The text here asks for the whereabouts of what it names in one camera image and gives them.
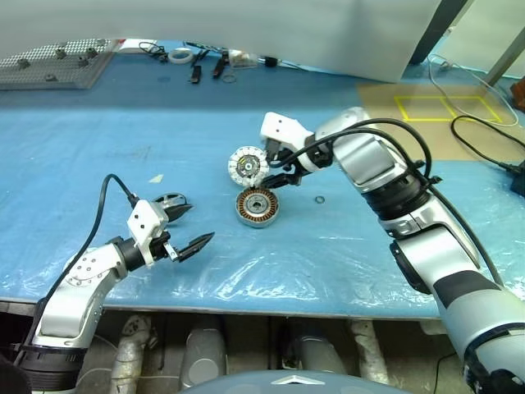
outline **robotic arm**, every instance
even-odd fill
[[[350,108],[312,133],[294,119],[267,113],[261,127],[267,161],[279,167],[272,166],[279,160],[294,172],[267,176],[260,187],[299,185],[335,159],[394,239],[390,251],[410,286],[436,299],[468,385],[476,393],[523,392],[525,304],[478,271],[471,238],[431,180],[391,142],[366,131],[327,138],[381,123],[368,120],[362,108]],[[326,143],[316,144],[320,140]]]
[[[128,272],[169,257],[182,262],[198,253],[213,237],[205,234],[177,250],[169,244],[169,222],[192,208],[182,195],[165,195],[154,202],[138,199],[127,224],[131,238],[110,240],[80,256],[39,307],[35,323],[16,364],[30,378],[33,393],[72,394],[102,314],[107,293]]]

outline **wire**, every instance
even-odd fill
[[[139,379],[178,379],[176,375],[139,376]]]
[[[80,383],[90,374],[94,372],[111,372],[111,368],[92,368],[86,371],[79,380],[76,381],[76,386],[78,387]],[[178,376],[175,375],[157,375],[157,376],[139,376],[139,379],[178,379]]]
[[[111,368],[93,368],[93,369],[90,369],[89,371],[87,371],[86,373],[84,373],[80,378],[79,380],[76,381],[76,386],[78,387],[82,381],[84,379],[86,379],[86,377],[94,372],[111,372],[112,369]]]
[[[149,45],[149,48],[144,48],[143,45]],[[167,62],[167,52],[162,45],[156,43],[150,43],[149,41],[140,41],[139,48],[147,53],[150,57],[158,59],[160,62]]]
[[[388,123],[388,124],[391,124],[391,125],[399,126],[399,127],[403,128],[403,129],[405,129],[406,131],[408,131],[416,139],[416,141],[419,143],[419,146],[421,146],[421,149],[422,149],[423,154],[425,156],[425,172],[424,172],[423,175],[425,177],[429,177],[430,176],[430,172],[431,172],[431,168],[432,168],[432,155],[431,155],[430,149],[428,148],[428,145],[427,145],[426,141],[410,125],[407,125],[406,123],[404,123],[402,121],[398,121],[396,119],[388,119],[388,118],[377,118],[377,119],[369,119],[367,121],[359,121],[359,122],[355,123],[354,125],[352,125],[351,127],[348,127],[348,128],[346,128],[346,129],[344,129],[342,131],[339,131],[339,132],[337,132],[335,134],[328,135],[328,136],[326,136],[324,138],[321,138],[321,139],[313,142],[312,144],[310,144],[308,146],[305,146],[302,149],[299,149],[297,152],[291,154],[290,156],[288,156],[287,158],[281,160],[278,163],[270,163],[269,166],[271,168],[283,167],[286,164],[292,163],[297,157],[299,157],[301,154],[304,154],[304,153],[308,152],[311,148],[314,148],[314,147],[316,147],[318,145],[322,145],[322,144],[326,144],[326,143],[333,143],[335,140],[337,140],[340,137],[343,137],[345,135],[352,135],[352,134],[374,134],[374,135],[378,135],[381,138],[383,138],[383,139],[387,140],[388,142],[390,142],[392,145],[394,145],[394,147],[399,151],[399,153],[401,154],[401,156],[403,157],[403,159],[405,160],[405,162],[408,165],[411,164],[411,163],[413,164],[412,160],[410,159],[410,157],[408,156],[408,154],[406,153],[404,148],[401,146],[401,144],[394,137],[392,137],[389,134],[386,134],[384,131],[379,131],[377,129],[372,129],[372,128],[369,128],[369,127],[361,127],[361,126],[364,126],[364,125],[374,125],[374,124],[381,124],[381,123]]]
[[[437,393],[437,383],[439,382],[439,377],[440,377],[440,366],[441,366],[441,361],[445,360],[445,359],[448,359],[449,357],[452,357],[453,355],[456,355],[456,353],[451,353],[449,355],[444,355],[443,357],[440,357],[438,360],[437,360],[437,364],[436,364],[436,378],[434,379],[434,390],[432,390],[432,394],[436,394]]]
[[[486,121],[487,123],[490,123],[492,125],[496,125],[496,126],[503,126],[503,127],[512,127],[512,126],[516,126],[518,123],[519,123],[519,118],[518,118],[518,114],[516,113],[516,111],[514,111],[514,109],[510,106],[509,103],[507,103],[507,100],[504,99],[504,97],[501,95],[500,92],[498,92],[494,87],[490,86],[489,84],[487,84],[482,78],[480,78],[479,76],[477,76],[476,74],[474,74],[473,72],[471,72],[470,70],[467,70],[465,67],[463,66],[460,66],[458,63],[454,63],[454,62],[451,62],[450,60],[440,56],[440,55],[436,55],[434,53],[431,53],[430,55],[427,56],[427,61],[428,61],[428,77],[430,78],[430,81],[431,83],[437,87],[437,89],[445,96],[445,99],[446,101],[449,102],[449,104],[455,108],[456,110],[460,111],[461,113],[465,114],[465,115],[469,115],[471,117],[476,117],[475,115],[471,114],[470,112],[467,112],[465,110],[463,110],[462,108],[460,108],[456,103],[453,103],[452,100],[450,99],[449,95],[445,92],[445,90],[436,82],[436,80],[434,79],[434,76],[432,75],[432,61],[431,61],[431,57],[438,57],[439,59],[441,59],[442,61],[444,62],[447,62],[448,64],[452,65],[452,66],[456,66],[458,67],[459,69],[467,72],[468,74],[470,74],[473,78],[475,78],[476,80],[478,80],[479,82],[481,82],[483,85],[485,85],[489,90],[491,90],[492,92],[495,93],[495,95],[501,100],[501,102],[509,109],[510,113],[512,113],[512,116],[514,118],[514,121],[512,123],[499,123],[499,122],[495,122],[495,121],[488,121],[487,119],[483,119],[483,121]]]
[[[106,345],[110,346],[114,351],[118,351],[118,348],[117,348],[115,345],[113,345],[113,344],[112,344],[109,340],[107,340],[106,338],[101,337],[100,335],[97,335],[97,334],[95,334],[94,337],[97,338],[98,340],[104,342]]]
[[[465,144],[466,146],[468,146],[475,154],[477,154],[478,156],[481,156],[482,158],[484,158],[485,160],[491,162],[491,163],[494,163],[495,165],[499,166],[499,167],[502,167],[504,168],[505,170],[507,171],[513,171],[513,167],[508,165],[507,163],[502,163],[502,162],[499,162],[493,158],[490,158],[488,156],[486,156],[485,154],[483,154],[482,152],[480,152],[479,150],[477,150],[476,148],[474,148],[469,142],[467,142],[461,135],[458,134],[458,132],[456,131],[456,128],[455,128],[455,123],[460,120],[460,119],[472,119],[474,121],[478,121],[479,123],[481,123],[482,125],[485,125],[487,127],[490,127],[493,131],[495,131],[496,133],[504,136],[504,137],[507,137],[509,140],[512,140],[514,141],[515,143],[519,144],[522,148],[525,149],[525,143],[523,143],[522,141],[518,140],[516,137],[513,137],[512,135],[509,135],[505,132],[503,132],[502,130],[498,129],[497,127],[493,126],[490,122],[488,121],[484,121],[483,119],[479,118],[479,117],[472,117],[470,115],[460,115],[458,117],[456,117],[451,123],[450,123],[450,130],[452,131],[452,134],[454,135],[454,137],[456,137],[458,140],[460,140],[463,144]]]
[[[53,296],[54,292],[57,290],[57,288],[60,286],[64,278],[67,276],[67,274],[70,272],[71,268],[76,264],[76,262],[79,260],[79,258],[85,253],[85,251],[88,249],[89,244],[91,244],[91,241],[95,237],[98,231],[98,227],[100,226],[100,221],[102,220],[102,214],[104,210],[104,204],[106,203],[106,193],[107,193],[107,185],[109,184],[109,181],[113,179],[118,183],[118,185],[122,188],[124,193],[126,194],[126,197],[128,198],[128,201],[130,201],[132,206],[135,206],[136,201],[138,200],[138,197],[133,195],[130,190],[126,187],[124,182],[115,174],[108,174],[104,178],[102,182],[102,187],[100,188],[100,196],[98,197],[98,208],[97,208],[97,215],[95,216],[95,221],[93,223],[93,227],[91,228],[91,232],[88,235],[88,238],[85,240],[84,244],[80,247],[80,250],[77,252],[75,257],[71,260],[69,264],[64,268],[60,276],[57,278],[57,280],[53,283],[51,288],[49,289],[47,295],[38,302],[37,307],[35,308],[35,314],[33,317],[33,323],[31,324],[30,331],[25,338],[24,345],[28,346],[30,344],[31,339],[33,339],[34,333],[36,332],[36,327],[40,322],[40,319],[42,318],[43,311],[45,309],[46,304],[49,302],[51,297]],[[20,353],[18,353],[18,356],[15,359],[15,365],[18,365],[24,355],[25,351],[21,350]]]
[[[418,141],[419,145],[421,146],[425,154],[426,168],[425,168],[424,174],[421,174],[421,172],[417,170],[416,164],[409,157],[406,150],[404,150],[403,146],[401,146],[401,144],[396,139],[394,139],[394,137],[386,134],[383,131],[379,131],[377,129],[372,129],[368,127],[360,127],[361,125],[381,124],[381,123],[388,123],[388,124],[400,126],[401,128],[408,131]],[[318,146],[321,144],[333,143],[335,140],[345,135],[365,134],[365,133],[378,135],[381,138],[384,138],[385,140],[389,141],[398,150],[399,154],[403,157],[404,161],[407,163],[409,170],[412,170],[413,174],[420,178],[420,181],[423,182],[423,185],[428,187],[428,189],[434,194],[434,196],[438,198],[438,200],[441,201],[441,203],[443,203],[444,206],[446,206],[446,208],[450,211],[450,213],[452,213],[452,215],[456,218],[458,223],[463,227],[465,232],[471,238],[473,244],[478,249],[480,255],[483,257],[483,260],[485,260],[485,264],[487,268],[489,269],[491,276],[494,279],[494,282],[504,287],[503,280],[501,279],[501,276],[498,273],[498,270],[495,267],[494,262],[492,261],[490,255],[487,253],[485,247],[483,246],[482,242],[477,237],[474,230],[468,225],[467,221],[465,220],[463,215],[461,215],[458,209],[438,189],[436,189],[432,185],[432,182],[429,179],[430,171],[431,171],[431,163],[432,163],[430,149],[428,148],[427,143],[421,137],[421,135],[417,131],[415,131],[410,125],[407,125],[403,123],[402,121],[398,121],[396,119],[388,119],[388,118],[377,118],[377,119],[369,119],[366,121],[360,121],[360,122],[355,123],[351,127],[348,127],[342,131],[339,131],[327,137],[321,138],[313,142],[312,144],[305,146],[302,149],[299,149],[298,151],[296,151],[295,153],[291,154],[290,156],[281,160],[278,163],[270,163],[269,166],[271,168],[283,167],[286,164],[293,162],[301,154],[308,152],[311,148],[315,146]]]
[[[482,242],[479,240],[474,230],[468,225],[463,215],[459,213],[458,209],[456,209],[456,207],[436,187],[430,185],[429,189],[441,201],[441,203],[443,203],[443,205],[446,206],[446,208],[452,213],[452,215],[454,215],[461,227],[472,239],[472,242],[479,251],[479,254],[483,257],[483,260],[485,260],[485,265],[487,268],[489,268],[489,272],[491,273],[494,282],[504,287],[505,284],[501,279],[500,273],[498,273],[498,269],[495,267],[494,262],[492,261],[490,255],[485,249],[485,246],[483,246]]]

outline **tape roll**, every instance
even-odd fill
[[[189,48],[177,48],[169,52],[167,58],[171,63],[185,64],[194,59],[194,53]]]

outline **black cable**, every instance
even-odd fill
[[[379,131],[377,129],[372,129],[370,127],[359,127],[359,128],[349,127],[349,128],[346,128],[343,131],[339,131],[339,132],[337,132],[335,134],[329,135],[327,137],[323,137],[320,140],[317,140],[317,141],[311,143],[310,145],[299,149],[298,151],[296,151],[295,153],[291,154],[290,156],[288,156],[287,158],[281,160],[278,163],[270,163],[269,166],[271,168],[284,167],[286,164],[292,163],[301,154],[304,154],[304,153],[308,152],[311,148],[314,148],[314,147],[316,147],[318,145],[322,145],[322,144],[333,143],[335,140],[337,140],[340,137],[344,137],[346,135],[352,135],[352,134],[374,134],[374,135],[380,136],[381,138],[384,138],[385,140],[390,142],[399,151],[399,154],[403,157],[404,161],[407,163],[408,166],[410,166],[412,168],[416,167],[415,164],[413,164],[413,162],[410,159],[410,157],[407,154],[407,152],[404,150],[403,146],[401,146],[401,144],[394,137],[392,137],[391,135],[386,134],[384,131]]]
[[[412,161],[412,159],[407,154],[406,150],[404,150],[403,146],[391,135],[386,134],[383,131],[379,131],[377,129],[372,129],[368,127],[358,127],[359,125],[368,125],[368,124],[380,124],[380,123],[388,123],[392,125],[397,125],[406,131],[408,131],[419,143],[421,146],[424,155],[425,155],[425,172],[421,174],[417,170],[416,164]],[[415,176],[418,176],[422,184],[434,194],[436,198],[438,198],[441,203],[443,203],[444,206],[452,213],[452,215],[456,218],[458,223],[463,227],[465,232],[467,232],[468,236],[471,238],[473,244],[476,246],[476,248],[479,250],[480,255],[483,257],[483,260],[485,260],[485,264],[489,269],[489,272],[491,273],[492,278],[494,279],[494,282],[497,283],[500,286],[504,286],[503,280],[501,279],[500,274],[498,273],[497,268],[494,265],[494,262],[492,261],[490,255],[487,253],[485,247],[483,246],[482,242],[477,237],[474,230],[468,225],[467,221],[464,219],[464,217],[459,213],[459,211],[456,209],[454,205],[444,196],[441,194],[441,192],[436,189],[432,185],[431,179],[429,179],[430,170],[431,170],[431,163],[432,163],[432,157],[430,149],[428,148],[428,145],[426,141],[421,137],[421,135],[415,131],[411,126],[403,123],[402,121],[398,121],[396,119],[388,119],[388,118],[378,118],[378,119],[370,119],[367,121],[360,121],[358,123],[355,123],[349,128],[346,128],[342,131],[339,131],[337,133],[334,133],[332,135],[329,135],[327,137],[321,138],[320,140],[315,141],[314,143],[298,150],[297,152],[291,154],[287,158],[281,160],[278,163],[270,163],[269,166],[271,168],[279,168],[283,167],[288,163],[293,162],[298,156],[301,154],[304,154],[308,152],[311,148],[321,145],[321,144],[329,144],[332,143],[345,135],[352,135],[352,134],[362,134],[362,133],[368,133],[368,134],[374,134],[378,135],[381,138],[384,138],[385,140],[389,141],[399,152],[399,154],[403,157],[404,161],[407,163],[407,166],[409,167],[409,170],[413,171],[413,174]]]
[[[330,143],[330,142],[333,143],[333,141],[345,135],[360,134],[358,131],[356,131],[357,129],[362,129],[363,131],[361,131],[361,133],[364,132],[367,134],[379,135],[380,137],[384,138],[385,140],[393,144],[395,148],[399,151],[399,153],[403,154],[403,152],[405,152],[404,149],[400,147],[401,145],[391,135],[386,134],[384,131],[379,131],[376,129],[362,128],[362,126],[376,125],[376,124],[381,124],[381,123],[391,124],[391,125],[398,126],[406,130],[418,142],[419,146],[421,147],[423,151],[423,155],[425,157],[425,171],[423,175],[425,177],[429,177],[431,170],[432,170],[432,155],[431,155],[430,149],[428,148],[427,142],[413,127],[411,127],[407,123],[404,123],[403,121],[398,121],[397,119],[390,119],[390,118],[377,118],[377,119],[368,119],[366,121],[358,121],[357,123],[354,123],[351,127],[348,127],[342,131],[339,131],[327,137],[321,138],[320,140],[315,141],[309,146],[306,146],[298,150],[297,152],[295,152],[288,158],[280,161],[279,163],[270,163],[270,167],[271,168],[283,167],[284,165],[293,162],[298,156],[300,156],[303,153],[308,152],[311,148],[315,146],[325,144],[325,143]]]
[[[54,292],[57,290],[57,288],[60,286],[64,278],[67,276],[67,274],[70,272],[71,268],[76,264],[76,262],[79,260],[79,258],[85,253],[85,251],[88,249],[89,244],[95,237],[98,231],[98,227],[100,226],[100,222],[102,220],[102,214],[104,210],[104,204],[106,203],[106,193],[107,193],[107,185],[109,184],[109,181],[113,179],[118,183],[118,185],[122,188],[124,193],[126,194],[126,197],[128,198],[128,201],[130,201],[131,206],[134,207],[136,202],[138,201],[138,197],[136,195],[133,195],[130,190],[126,187],[124,182],[115,174],[108,174],[103,182],[102,187],[100,189],[100,196],[98,197],[98,208],[97,208],[97,215],[95,216],[95,221],[93,223],[93,226],[91,227],[91,232],[89,233],[87,239],[85,240],[84,244],[80,247],[80,250],[77,252],[75,257],[67,264],[67,266],[64,268],[60,276],[57,278],[57,280],[53,283],[51,288],[49,289],[47,295],[38,302],[37,308],[35,308],[35,313],[33,317],[33,323],[30,328],[30,332],[28,333],[27,337],[25,338],[24,345],[28,346],[30,345],[31,339],[33,339],[33,336],[36,331],[36,327],[40,322],[40,319],[42,318],[43,311],[45,310],[46,304],[49,302],[51,297],[53,296]],[[22,355],[24,354],[24,351],[21,350],[18,356],[15,360],[15,365],[18,365],[21,362]]]
[[[354,123],[351,127],[361,127],[361,126],[378,125],[378,124],[398,126],[399,128],[407,131],[418,142],[425,156],[425,172],[423,173],[423,175],[426,178],[428,178],[432,170],[432,155],[430,152],[430,148],[428,148],[427,142],[422,137],[422,135],[419,134],[418,131],[414,129],[413,127],[411,127],[408,123],[405,123],[404,121],[399,121],[397,119],[390,119],[389,117],[378,117],[376,119],[358,121],[357,123]]]
[[[468,236],[470,237],[470,239],[476,246],[477,250],[479,250],[479,254],[483,257],[483,260],[485,260],[485,265],[487,268],[489,268],[489,272],[491,273],[491,276],[494,279],[494,282],[504,287],[505,284],[503,283],[503,280],[501,279],[500,273],[498,273],[498,269],[495,267],[494,262],[492,261],[490,255],[486,251],[485,247],[483,246],[479,238],[477,238],[477,235],[474,232],[474,230],[468,225],[463,215],[459,213],[458,209],[456,209],[456,207],[433,185],[430,185],[429,189],[439,199],[439,201],[441,201],[441,203],[443,203],[443,205],[446,206],[446,208],[454,215],[454,217],[459,222],[461,227],[468,234]]]
[[[473,121],[477,121],[477,122],[481,123],[482,125],[485,125],[485,126],[491,128],[493,131],[495,131],[496,133],[502,135],[503,137],[506,137],[509,140],[514,141],[515,143],[519,144],[524,149],[525,149],[525,143],[523,143],[522,141],[518,140],[516,137],[503,132],[502,130],[498,129],[497,127],[495,127],[494,125],[492,125],[488,121],[484,121],[483,119],[480,119],[479,117],[473,117],[473,116],[470,116],[470,115],[460,115],[458,117],[455,117],[454,120],[450,123],[450,131],[452,131],[452,134],[454,135],[454,137],[457,138],[459,141],[461,141],[462,144],[468,146],[468,148],[471,149],[475,154],[477,154],[478,156],[484,158],[488,162],[494,163],[496,166],[504,168],[507,171],[511,171],[511,172],[518,171],[518,172],[521,172],[521,170],[517,170],[517,166],[509,165],[507,163],[503,163],[503,162],[500,162],[500,161],[495,160],[493,158],[490,158],[487,155],[485,155],[484,153],[482,153],[479,150],[477,150],[476,148],[474,148],[472,146],[472,144],[467,142],[461,135],[458,134],[458,132],[456,131],[456,128],[455,128],[455,123],[458,120],[460,120],[460,119],[472,119]]]
[[[149,45],[149,48],[144,48],[143,45]],[[167,62],[167,52],[162,45],[156,43],[150,43],[149,41],[140,41],[139,48],[142,52],[147,53],[149,56],[158,59],[160,62]]]
[[[436,364],[436,378],[434,379],[434,390],[432,390],[432,394],[436,394],[437,392],[437,383],[439,382],[439,377],[440,377],[440,365],[441,365],[441,361],[445,360],[445,359],[448,359],[449,357],[452,357],[453,355],[456,355],[456,353],[451,353],[449,355],[444,355],[443,357],[440,357],[438,360],[437,360],[437,364]]]

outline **copper winding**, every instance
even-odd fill
[[[265,195],[269,201],[269,209],[264,215],[260,217],[254,217],[251,213],[246,212],[244,209],[245,200],[253,194]],[[276,214],[277,208],[279,206],[278,204],[277,197],[268,189],[247,189],[243,191],[243,193],[237,199],[237,211],[243,218],[246,218],[252,222],[265,222]]]

